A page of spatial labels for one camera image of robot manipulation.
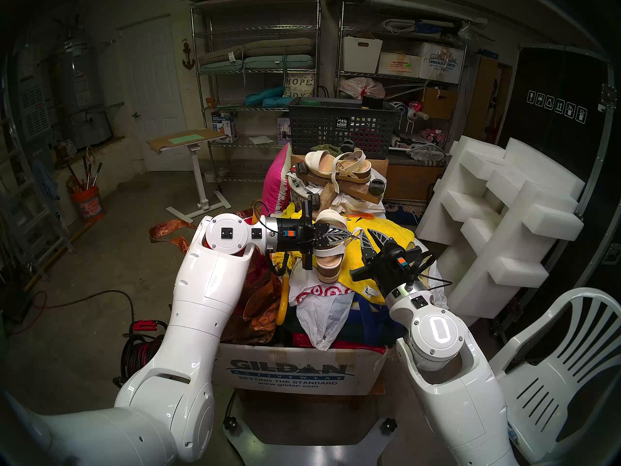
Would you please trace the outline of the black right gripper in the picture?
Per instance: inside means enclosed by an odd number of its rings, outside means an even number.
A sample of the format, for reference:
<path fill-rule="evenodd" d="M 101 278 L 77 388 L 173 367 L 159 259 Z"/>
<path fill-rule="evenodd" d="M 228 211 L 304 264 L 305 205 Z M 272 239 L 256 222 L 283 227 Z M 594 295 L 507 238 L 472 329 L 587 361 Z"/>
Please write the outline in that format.
<path fill-rule="evenodd" d="M 403 284 L 412 284 L 417 279 L 417 269 L 411 266 L 423 252 L 419 246 L 406 250 L 386 234 L 368 229 L 368 235 L 380 251 L 375 248 L 365 230 L 360 231 L 360 249 L 363 266 L 350 271 L 353 282 L 372 280 L 381 295 L 389 295 Z"/>

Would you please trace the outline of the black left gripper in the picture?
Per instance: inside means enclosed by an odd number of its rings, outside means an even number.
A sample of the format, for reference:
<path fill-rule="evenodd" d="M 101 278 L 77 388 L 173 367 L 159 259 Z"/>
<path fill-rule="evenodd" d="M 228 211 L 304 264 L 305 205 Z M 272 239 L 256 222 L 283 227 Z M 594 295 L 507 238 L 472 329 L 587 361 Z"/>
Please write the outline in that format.
<path fill-rule="evenodd" d="M 278 219 L 278 252 L 299 252 L 302 267 L 312 270 L 313 247 L 332 249 L 346 244 L 352 234 L 336 225 L 314 225 L 312 201 L 304 201 L 301 212 L 298 219 Z"/>

